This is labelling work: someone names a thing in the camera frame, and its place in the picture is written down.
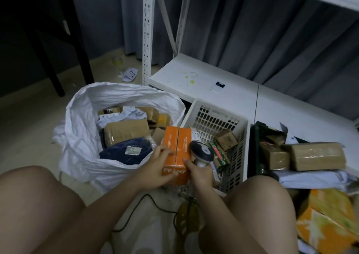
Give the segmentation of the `person's right forearm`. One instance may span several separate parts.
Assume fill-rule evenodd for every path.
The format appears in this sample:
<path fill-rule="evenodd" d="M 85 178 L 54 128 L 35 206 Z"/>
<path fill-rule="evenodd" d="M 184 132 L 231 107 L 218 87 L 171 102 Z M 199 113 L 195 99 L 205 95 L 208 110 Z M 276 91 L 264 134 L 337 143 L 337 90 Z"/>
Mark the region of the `person's right forearm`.
<path fill-rule="evenodd" d="M 267 254 L 212 187 L 199 187 L 196 195 L 206 222 L 199 233 L 203 254 Z"/>

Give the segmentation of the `dark blue bagged parcel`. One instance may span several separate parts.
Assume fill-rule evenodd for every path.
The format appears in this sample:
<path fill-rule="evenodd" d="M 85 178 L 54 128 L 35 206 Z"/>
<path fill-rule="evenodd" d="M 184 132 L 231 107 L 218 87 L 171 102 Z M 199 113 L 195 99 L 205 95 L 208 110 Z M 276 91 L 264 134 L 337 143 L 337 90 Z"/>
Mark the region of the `dark blue bagged parcel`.
<path fill-rule="evenodd" d="M 101 151 L 101 159 L 119 161 L 125 165 L 139 165 L 153 151 L 151 143 L 144 137 L 116 143 Z"/>

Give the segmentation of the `person's left hand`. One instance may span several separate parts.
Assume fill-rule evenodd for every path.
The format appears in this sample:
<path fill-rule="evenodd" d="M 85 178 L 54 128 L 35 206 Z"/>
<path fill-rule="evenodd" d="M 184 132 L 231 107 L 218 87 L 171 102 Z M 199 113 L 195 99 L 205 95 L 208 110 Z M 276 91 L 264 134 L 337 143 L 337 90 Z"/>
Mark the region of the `person's left hand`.
<path fill-rule="evenodd" d="M 174 152 L 164 146 L 157 146 L 152 152 L 149 160 L 139 167 L 134 180 L 139 191 L 147 191 L 161 187 L 169 182 L 162 182 L 162 171 L 168 156 Z"/>

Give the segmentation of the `white metal shelf rack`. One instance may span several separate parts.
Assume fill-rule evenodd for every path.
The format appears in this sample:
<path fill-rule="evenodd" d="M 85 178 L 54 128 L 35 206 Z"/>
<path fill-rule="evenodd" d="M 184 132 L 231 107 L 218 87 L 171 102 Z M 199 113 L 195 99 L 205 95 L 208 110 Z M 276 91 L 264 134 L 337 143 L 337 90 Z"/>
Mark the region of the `white metal shelf rack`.
<path fill-rule="evenodd" d="M 359 0 L 318 0 L 359 11 Z M 203 99 L 214 105 L 280 129 L 282 122 L 310 142 L 343 145 L 349 173 L 359 176 L 359 118 L 349 120 L 330 111 L 267 88 L 213 65 L 179 53 L 182 38 L 173 37 L 164 0 L 143 0 L 142 82 L 172 92 L 187 102 Z M 182 0 L 177 35 L 184 33 L 190 0 Z M 195 84 L 185 86 L 183 72 L 196 71 Z M 217 93 L 216 82 L 225 84 Z"/>

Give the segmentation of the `white paper slip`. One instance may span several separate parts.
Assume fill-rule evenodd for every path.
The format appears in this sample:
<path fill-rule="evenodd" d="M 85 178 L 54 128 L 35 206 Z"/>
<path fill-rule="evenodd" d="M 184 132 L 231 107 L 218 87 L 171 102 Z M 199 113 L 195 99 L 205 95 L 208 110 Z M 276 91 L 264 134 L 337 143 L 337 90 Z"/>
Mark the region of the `white paper slip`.
<path fill-rule="evenodd" d="M 131 83 L 137 78 L 138 73 L 139 69 L 129 67 L 126 71 L 120 71 L 118 77 L 125 83 Z"/>

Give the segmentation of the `yellow parcel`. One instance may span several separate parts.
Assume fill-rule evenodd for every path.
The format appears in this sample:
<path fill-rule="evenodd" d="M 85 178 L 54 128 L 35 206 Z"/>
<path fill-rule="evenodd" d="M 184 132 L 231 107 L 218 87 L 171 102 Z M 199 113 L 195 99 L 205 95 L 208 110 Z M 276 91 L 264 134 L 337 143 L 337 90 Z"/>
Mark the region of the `yellow parcel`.
<path fill-rule="evenodd" d="M 167 114 L 167 113 L 159 113 L 158 114 L 158 119 L 155 124 L 156 128 L 164 129 L 167 126 L 172 126 L 172 125 L 173 125 L 173 121 L 169 114 Z"/>

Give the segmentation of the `person's leg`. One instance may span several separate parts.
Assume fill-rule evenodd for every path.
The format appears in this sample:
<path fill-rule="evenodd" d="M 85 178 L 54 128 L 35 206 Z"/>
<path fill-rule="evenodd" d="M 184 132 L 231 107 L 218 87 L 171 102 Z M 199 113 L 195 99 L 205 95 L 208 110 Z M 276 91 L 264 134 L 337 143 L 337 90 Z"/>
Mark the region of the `person's leg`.
<path fill-rule="evenodd" d="M 0 175 L 0 254 L 30 254 L 85 208 L 81 197 L 42 166 Z"/>
<path fill-rule="evenodd" d="M 276 180 L 252 177 L 222 200 L 267 254 L 299 254 L 294 204 Z"/>

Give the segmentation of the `white plastic basket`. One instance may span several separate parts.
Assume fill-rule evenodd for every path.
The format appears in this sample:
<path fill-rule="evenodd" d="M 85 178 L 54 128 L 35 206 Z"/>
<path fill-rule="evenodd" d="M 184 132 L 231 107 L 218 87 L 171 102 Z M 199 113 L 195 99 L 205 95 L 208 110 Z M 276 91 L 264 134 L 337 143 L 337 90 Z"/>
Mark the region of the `white plastic basket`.
<path fill-rule="evenodd" d="M 238 145 L 227 152 L 231 165 L 222 171 L 222 184 L 219 190 L 230 193 L 248 176 L 248 155 L 250 139 L 250 120 L 242 115 L 196 99 L 180 127 L 194 127 L 212 136 L 224 129 L 230 129 Z"/>

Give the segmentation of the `grey curtain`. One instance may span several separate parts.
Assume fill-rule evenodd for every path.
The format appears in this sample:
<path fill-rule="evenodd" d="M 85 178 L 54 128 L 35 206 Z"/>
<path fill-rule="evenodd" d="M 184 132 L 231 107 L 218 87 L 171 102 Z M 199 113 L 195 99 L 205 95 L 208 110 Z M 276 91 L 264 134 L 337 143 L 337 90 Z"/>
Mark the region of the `grey curtain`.
<path fill-rule="evenodd" d="M 164 0 L 179 53 L 359 118 L 359 11 L 318 0 Z"/>

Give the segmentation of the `person's left forearm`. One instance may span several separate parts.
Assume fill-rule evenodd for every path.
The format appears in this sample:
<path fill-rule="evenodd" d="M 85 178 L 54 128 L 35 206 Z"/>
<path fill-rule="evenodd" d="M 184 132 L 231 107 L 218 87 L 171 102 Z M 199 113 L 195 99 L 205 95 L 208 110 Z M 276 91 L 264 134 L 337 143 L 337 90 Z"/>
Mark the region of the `person's left forearm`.
<path fill-rule="evenodd" d="M 31 254 L 97 253 L 141 190 L 141 183 L 136 176 L 126 178 L 47 238 Z"/>

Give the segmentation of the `large white plastic bag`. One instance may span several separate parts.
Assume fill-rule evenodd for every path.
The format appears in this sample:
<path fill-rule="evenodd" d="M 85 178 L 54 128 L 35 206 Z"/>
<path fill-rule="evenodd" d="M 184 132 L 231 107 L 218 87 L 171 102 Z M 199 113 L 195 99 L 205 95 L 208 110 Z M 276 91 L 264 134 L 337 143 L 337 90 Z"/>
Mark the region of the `large white plastic bag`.
<path fill-rule="evenodd" d="M 146 156 L 138 165 L 100 158 L 97 112 L 116 105 L 154 107 L 169 114 L 174 126 L 182 121 L 186 111 L 177 95 L 149 86 L 101 82 L 81 88 L 66 106 L 63 122 L 54 128 L 53 140 L 62 147 L 60 170 L 92 184 L 102 194 L 116 187 L 150 157 Z"/>

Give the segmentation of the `square brown taped parcel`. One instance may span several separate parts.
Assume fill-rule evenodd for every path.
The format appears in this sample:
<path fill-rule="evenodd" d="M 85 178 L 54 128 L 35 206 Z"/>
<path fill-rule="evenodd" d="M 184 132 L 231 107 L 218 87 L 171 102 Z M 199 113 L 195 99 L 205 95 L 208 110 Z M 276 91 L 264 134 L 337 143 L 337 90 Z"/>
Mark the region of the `square brown taped parcel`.
<path fill-rule="evenodd" d="M 260 142 L 259 144 L 265 163 L 270 170 L 290 170 L 290 153 L 283 150 L 279 146 L 268 143 Z"/>

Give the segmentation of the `large orange printed box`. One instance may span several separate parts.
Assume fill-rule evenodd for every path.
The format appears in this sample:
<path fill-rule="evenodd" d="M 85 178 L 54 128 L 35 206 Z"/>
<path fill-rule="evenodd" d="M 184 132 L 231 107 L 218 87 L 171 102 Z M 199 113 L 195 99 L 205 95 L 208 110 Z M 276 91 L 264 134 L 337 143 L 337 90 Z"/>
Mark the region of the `large orange printed box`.
<path fill-rule="evenodd" d="M 297 217 L 300 239 L 320 254 L 344 254 L 359 242 L 359 229 L 349 196 L 336 188 L 311 189 Z"/>

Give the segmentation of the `orange cardboard box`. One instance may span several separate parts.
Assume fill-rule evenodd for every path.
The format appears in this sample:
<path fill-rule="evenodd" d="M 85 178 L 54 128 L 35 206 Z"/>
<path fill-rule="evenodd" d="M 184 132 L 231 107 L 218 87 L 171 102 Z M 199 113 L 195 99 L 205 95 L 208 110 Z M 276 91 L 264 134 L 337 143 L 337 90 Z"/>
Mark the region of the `orange cardboard box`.
<path fill-rule="evenodd" d="M 166 127 L 162 144 L 173 153 L 167 157 L 162 175 L 177 173 L 177 177 L 171 182 L 174 186 L 184 186 L 189 180 L 190 172 L 183 161 L 184 159 L 191 160 L 189 151 L 191 141 L 192 131 L 190 128 Z"/>

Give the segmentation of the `large brown taped parcel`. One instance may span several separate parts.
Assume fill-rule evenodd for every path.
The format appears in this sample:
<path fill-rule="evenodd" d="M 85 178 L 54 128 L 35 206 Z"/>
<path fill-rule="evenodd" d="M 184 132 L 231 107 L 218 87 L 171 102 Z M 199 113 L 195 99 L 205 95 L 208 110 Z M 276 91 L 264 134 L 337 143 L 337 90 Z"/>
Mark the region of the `large brown taped parcel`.
<path fill-rule="evenodd" d="M 106 147 L 147 136 L 150 136 L 150 129 L 146 119 L 112 122 L 104 127 Z"/>

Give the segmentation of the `brown parcel with black label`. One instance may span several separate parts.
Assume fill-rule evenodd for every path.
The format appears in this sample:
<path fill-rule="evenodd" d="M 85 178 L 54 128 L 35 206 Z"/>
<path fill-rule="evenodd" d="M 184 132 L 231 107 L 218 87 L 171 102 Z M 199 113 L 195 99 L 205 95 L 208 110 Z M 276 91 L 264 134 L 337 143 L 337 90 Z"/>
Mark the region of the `brown parcel with black label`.
<path fill-rule="evenodd" d="M 100 115 L 109 115 L 109 114 L 116 114 L 116 113 L 121 113 L 123 111 L 123 107 L 122 106 L 115 106 L 115 107 L 111 107 L 111 108 L 106 108 L 103 110 L 100 110 L 97 112 L 97 114 Z"/>

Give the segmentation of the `flat white bagged parcel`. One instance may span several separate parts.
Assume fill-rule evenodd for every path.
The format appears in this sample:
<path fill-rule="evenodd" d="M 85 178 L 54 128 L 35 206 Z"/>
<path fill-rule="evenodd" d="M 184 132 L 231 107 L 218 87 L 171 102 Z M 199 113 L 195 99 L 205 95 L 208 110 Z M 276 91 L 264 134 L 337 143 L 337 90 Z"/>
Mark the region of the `flat white bagged parcel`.
<path fill-rule="evenodd" d="M 275 170 L 273 173 L 284 188 L 292 189 L 336 188 L 342 192 L 347 192 L 352 183 L 359 182 L 359 178 L 347 173 L 345 170 Z"/>

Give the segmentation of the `green red box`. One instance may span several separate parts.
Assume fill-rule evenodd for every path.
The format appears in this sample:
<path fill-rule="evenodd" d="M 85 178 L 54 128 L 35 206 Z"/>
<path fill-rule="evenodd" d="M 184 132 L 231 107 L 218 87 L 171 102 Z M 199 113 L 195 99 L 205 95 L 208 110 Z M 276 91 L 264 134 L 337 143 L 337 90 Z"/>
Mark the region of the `green red box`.
<path fill-rule="evenodd" d="M 222 149 L 222 147 L 217 142 L 207 142 L 206 145 L 214 154 L 214 165 L 216 170 L 221 170 L 227 168 L 231 165 L 230 159 L 227 157 L 227 153 Z"/>

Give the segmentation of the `person's right leg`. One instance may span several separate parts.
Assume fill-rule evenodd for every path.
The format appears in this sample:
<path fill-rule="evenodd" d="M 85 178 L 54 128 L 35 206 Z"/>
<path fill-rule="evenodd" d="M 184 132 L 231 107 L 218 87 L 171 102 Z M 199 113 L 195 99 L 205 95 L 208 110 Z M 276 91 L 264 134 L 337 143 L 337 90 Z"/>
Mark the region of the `person's right leg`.
<path fill-rule="evenodd" d="M 299 254 L 294 204 L 276 180 L 252 177 L 222 200 L 267 254 Z"/>

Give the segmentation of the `long brown taped parcel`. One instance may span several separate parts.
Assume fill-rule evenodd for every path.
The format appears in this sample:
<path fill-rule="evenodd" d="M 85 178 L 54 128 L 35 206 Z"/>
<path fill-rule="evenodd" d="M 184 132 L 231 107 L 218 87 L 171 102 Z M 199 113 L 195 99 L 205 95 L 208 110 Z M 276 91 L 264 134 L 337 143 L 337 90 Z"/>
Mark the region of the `long brown taped parcel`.
<path fill-rule="evenodd" d="M 340 143 L 284 144 L 281 148 L 289 152 L 291 169 L 296 171 L 346 169 L 346 157 Z"/>

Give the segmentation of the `yellow plastic item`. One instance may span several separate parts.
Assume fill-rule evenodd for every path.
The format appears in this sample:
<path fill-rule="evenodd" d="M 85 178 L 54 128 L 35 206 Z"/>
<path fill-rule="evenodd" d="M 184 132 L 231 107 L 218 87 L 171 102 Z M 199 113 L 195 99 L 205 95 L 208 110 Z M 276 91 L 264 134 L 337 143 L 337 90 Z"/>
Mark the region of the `yellow plastic item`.
<path fill-rule="evenodd" d="M 180 205 L 173 219 L 177 235 L 186 238 L 188 234 L 200 230 L 200 211 L 198 205 L 189 200 Z"/>

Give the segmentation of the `small plain brown parcel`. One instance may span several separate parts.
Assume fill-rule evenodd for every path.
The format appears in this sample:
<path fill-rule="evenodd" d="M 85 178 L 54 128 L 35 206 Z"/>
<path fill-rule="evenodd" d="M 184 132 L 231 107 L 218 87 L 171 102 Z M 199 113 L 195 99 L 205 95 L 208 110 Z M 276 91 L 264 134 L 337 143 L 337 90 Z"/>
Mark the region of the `small plain brown parcel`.
<path fill-rule="evenodd" d="M 163 141 L 163 138 L 164 138 L 164 135 L 165 135 L 165 130 L 164 129 L 156 128 L 153 131 L 153 134 L 151 136 L 152 136 L 152 139 L 154 140 L 154 142 L 156 143 L 156 145 L 161 145 L 162 141 Z"/>

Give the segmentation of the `white black barcode scanner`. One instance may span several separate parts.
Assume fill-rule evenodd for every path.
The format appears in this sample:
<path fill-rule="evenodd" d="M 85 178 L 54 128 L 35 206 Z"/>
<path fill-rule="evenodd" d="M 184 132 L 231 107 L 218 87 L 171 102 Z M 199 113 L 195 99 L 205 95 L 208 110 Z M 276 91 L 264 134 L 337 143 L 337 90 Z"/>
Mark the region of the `white black barcode scanner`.
<path fill-rule="evenodd" d="M 191 141 L 189 150 L 194 158 L 194 164 L 198 167 L 204 168 L 214 160 L 213 151 L 202 142 Z"/>

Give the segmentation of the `small brown cardboard box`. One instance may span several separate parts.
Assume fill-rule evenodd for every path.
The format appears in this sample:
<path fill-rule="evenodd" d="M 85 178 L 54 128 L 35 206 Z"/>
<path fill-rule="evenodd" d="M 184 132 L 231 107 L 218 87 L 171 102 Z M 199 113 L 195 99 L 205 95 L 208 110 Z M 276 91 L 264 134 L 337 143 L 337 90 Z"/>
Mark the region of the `small brown cardboard box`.
<path fill-rule="evenodd" d="M 238 145 L 238 142 L 230 129 L 224 129 L 218 132 L 214 136 L 214 139 L 225 152 Z"/>

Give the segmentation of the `white grey bagged parcel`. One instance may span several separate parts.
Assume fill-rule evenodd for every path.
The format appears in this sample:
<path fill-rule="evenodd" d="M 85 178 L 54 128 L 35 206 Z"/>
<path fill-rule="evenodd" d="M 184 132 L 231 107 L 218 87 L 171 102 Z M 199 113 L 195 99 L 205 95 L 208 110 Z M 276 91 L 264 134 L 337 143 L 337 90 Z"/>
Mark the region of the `white grey bagged parcel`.
<path fill-rule="evenodd" d="M 128 108 L 119 113 L 110 113 L 99 115 L 99 120 L 96 122 L 98 128 L 105 128 L 109 123 L 120 122 L 126 120 L 143 120 L 147 119 L 147 114 L 138 108 Z"/>

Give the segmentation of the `black table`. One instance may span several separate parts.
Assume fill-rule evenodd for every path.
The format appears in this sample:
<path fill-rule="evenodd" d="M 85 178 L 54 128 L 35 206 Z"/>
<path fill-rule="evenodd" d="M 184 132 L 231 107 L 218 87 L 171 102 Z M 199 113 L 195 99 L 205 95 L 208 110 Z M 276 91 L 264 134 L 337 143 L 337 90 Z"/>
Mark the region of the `black table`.
<path fill-rule="evenodd" d="M 0 97 L 123 46 L 121 0 L 0 0 Z"/>

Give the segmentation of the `white labelled parcel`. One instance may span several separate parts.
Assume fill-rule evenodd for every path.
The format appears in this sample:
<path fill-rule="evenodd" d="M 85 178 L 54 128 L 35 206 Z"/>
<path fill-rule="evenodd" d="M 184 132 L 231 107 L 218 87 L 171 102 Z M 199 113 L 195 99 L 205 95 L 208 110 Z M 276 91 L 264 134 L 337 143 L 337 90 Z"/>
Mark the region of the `white labelled parcel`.
<path fill-rule="evenodd" d="M 191 127 L 191 140 L 196 142 L 201 142 L 206 145 L 210 142 L 214 142 L 215 138 L 209 133 Z"/>

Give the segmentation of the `dark green plastic crate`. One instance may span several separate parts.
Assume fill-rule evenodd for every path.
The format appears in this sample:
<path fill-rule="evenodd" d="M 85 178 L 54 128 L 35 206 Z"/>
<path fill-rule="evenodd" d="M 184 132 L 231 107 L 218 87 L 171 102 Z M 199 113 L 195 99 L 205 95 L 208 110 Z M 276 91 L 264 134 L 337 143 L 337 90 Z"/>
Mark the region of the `dark green plastic crate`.
<path fill-rule="evenodd" d="M 277 130 L 267 126 L 265 123 L 257 121 L 251 125 L 250 139 L 249 139 L 249 155 L 248 155 L 248 177 L 255 175 L 266 175 L 275 178 L 274 170 L 268 169 L 265 163 L 265 158 L 259 146 L 260 142 L 272 143 L 266 138 L 267 135 L 283 134 L 288 135 L 288 128 L 280 124 L 282 129 Z"/>

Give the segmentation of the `small brown taped parcel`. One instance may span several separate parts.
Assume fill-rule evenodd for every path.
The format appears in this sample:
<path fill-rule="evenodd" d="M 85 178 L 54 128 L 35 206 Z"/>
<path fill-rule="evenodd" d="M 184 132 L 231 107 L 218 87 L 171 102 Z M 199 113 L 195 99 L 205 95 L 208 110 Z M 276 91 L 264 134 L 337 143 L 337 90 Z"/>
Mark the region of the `small brown taped parcel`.
<path fill-rule="evenodd" d="M 286 136 L 283 134 L 267 135 L 266 138 L 279 147 L 285 145 L 286 142 Z"/>

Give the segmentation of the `white sack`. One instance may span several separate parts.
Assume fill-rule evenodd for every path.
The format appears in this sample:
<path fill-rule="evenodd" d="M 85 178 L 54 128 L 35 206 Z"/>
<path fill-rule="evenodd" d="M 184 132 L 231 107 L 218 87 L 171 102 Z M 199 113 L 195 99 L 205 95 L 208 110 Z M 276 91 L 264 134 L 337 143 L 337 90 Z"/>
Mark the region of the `white sack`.
<path fill-rule="evenodd" d="M 170 187 L 139 193 L 111 233 L 101 254 L 185 254 L 173 225 L 187 198 Z"/>

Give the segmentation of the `person's right hand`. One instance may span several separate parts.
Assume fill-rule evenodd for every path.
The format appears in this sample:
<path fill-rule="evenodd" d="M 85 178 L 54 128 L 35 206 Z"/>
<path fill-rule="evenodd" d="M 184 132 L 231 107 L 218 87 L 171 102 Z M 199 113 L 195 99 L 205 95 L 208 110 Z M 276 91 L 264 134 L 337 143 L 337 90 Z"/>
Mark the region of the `person's right hand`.
<path fill-rule="evenodd" d="M 190 173 L 192 184 L 197 192 L 213 188 L 213 168 L 210 164 L 198 167 L 196 173 Z"/>

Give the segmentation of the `yellow paper scraps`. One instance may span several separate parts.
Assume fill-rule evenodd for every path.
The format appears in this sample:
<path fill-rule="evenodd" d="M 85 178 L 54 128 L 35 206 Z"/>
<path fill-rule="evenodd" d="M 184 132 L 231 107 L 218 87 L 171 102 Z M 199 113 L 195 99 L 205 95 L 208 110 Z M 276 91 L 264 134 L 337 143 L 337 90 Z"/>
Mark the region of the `yellow paper scraps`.
<path fill-rule="evenodd" d="M 182 80 L 185 86 L 191 86 L 195 84 L 195 80 L 197 79 L 198 74 L 196 71 L 191 72 L 183 72 Z"/>

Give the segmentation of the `person's left leg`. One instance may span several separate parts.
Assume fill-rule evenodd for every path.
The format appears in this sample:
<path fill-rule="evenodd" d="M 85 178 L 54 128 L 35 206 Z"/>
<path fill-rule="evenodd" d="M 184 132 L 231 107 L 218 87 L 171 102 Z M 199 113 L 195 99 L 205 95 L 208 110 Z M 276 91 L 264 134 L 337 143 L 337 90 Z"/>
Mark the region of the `person's left leg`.
<path fill-rule="evenodd" d="M 0 175 L 0 254 L 30 254 L 85 208 L 81 197 L 42 166 Z"/>

